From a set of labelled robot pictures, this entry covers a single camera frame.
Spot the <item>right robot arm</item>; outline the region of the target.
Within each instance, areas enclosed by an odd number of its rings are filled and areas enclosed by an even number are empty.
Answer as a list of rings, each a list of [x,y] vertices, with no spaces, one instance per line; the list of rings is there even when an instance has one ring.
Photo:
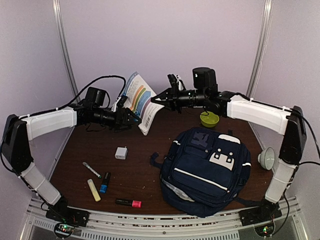
[[[170,87],[151,98],[171,111],[203,107],[220,117],[238,119],[271,129],[283,136],[278,166],[264,195],[265,203],[256,210],[259,220],[268,220],[275,212],[283,193],[294,178],[302,159],[307,133],[300,107],[279,107],[248,98],[242,93],[219,91],[216,72],[209,67],[192,70],[193,90],[187,90],[174,74],[169,74]]]

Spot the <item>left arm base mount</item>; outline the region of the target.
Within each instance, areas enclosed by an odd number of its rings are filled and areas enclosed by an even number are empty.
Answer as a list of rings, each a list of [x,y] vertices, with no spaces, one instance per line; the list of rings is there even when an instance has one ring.
[[[67,212],[62,215],[54,213],[53,210],[48,210],[45,214],[46,218],[56,222],[67,223],[75,227],[86,227],[90,213],[86,210],[79,210],[75,208],[67,208]]]

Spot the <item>navy blue backpack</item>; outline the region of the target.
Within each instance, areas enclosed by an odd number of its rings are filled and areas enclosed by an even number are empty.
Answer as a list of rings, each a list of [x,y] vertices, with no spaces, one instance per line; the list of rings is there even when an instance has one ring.
[[[232,201],[248,207],[259,201],[239,197],[251,174],[251,153],[240,139],[208,128],[193,127],[173,140],[163,163],[150,156],[160,169],[162,197],[184,213],[205,218]]]

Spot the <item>white colourful brochure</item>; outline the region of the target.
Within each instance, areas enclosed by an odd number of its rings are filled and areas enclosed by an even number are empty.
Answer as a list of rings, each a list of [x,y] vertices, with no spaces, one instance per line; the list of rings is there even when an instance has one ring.
[[[156,93],[136,71],[129,77],[121,95],[127,97],[123,106],[141,119],[138,127],[147,136],[157,112],[164,108],[163,105],[151,102]]]

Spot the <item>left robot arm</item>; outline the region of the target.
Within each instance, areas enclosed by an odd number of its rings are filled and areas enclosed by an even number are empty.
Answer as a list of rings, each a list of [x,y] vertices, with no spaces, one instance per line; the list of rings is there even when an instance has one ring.
[[[120,96],[115,108],[103,107],[106,91],[95,87],[87,90],[78,103],[32,113],[25,116],[11,114],[6,119],[0,153],[5,157],[14,174],[48,205],[49,210],[61,222],[72,218],[67,199],[49,182],[34,163],[30,142],[57,130],[87,124],[99,124],[116,132],[128,130],[140,124],[141,118],[124,104],[127,96]]]

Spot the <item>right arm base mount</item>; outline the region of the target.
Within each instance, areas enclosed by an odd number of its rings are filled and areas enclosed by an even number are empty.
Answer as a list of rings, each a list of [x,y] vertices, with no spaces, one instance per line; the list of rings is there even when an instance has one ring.
[[[242,226],[249,226],[271,221],[272,217],[279,218],[282,216],[282,211],[279,207],[270,208],[268,206],[260,206],[241,210],[238,214]]]

